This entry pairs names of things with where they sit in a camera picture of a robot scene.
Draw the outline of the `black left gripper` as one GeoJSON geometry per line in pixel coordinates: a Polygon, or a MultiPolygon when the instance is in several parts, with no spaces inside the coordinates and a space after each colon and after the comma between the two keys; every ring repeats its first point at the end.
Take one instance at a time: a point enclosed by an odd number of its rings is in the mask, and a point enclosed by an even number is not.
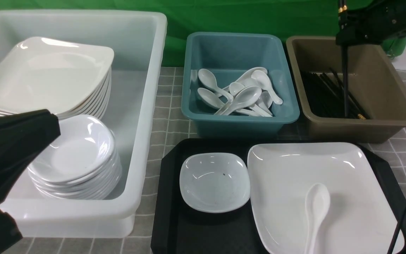
{"type": "MultiPolygon", "coordinates": [[[[0,204],[27,166],[61,135],[46,109],[0,117],[0,204]]],[[[0,209],[0,254],[23,238],[15,219],[0,209]]]]}

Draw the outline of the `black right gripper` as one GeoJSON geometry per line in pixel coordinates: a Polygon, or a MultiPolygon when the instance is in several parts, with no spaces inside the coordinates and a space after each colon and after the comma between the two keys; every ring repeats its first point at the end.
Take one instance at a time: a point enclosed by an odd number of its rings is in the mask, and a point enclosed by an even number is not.
{"type": "Polygon", "coordinates": [[[338,1],[339,32],[336,44],[379,45],[385,40],[406,37],[406,0],[374,0],[358,9],[338,1]]]}

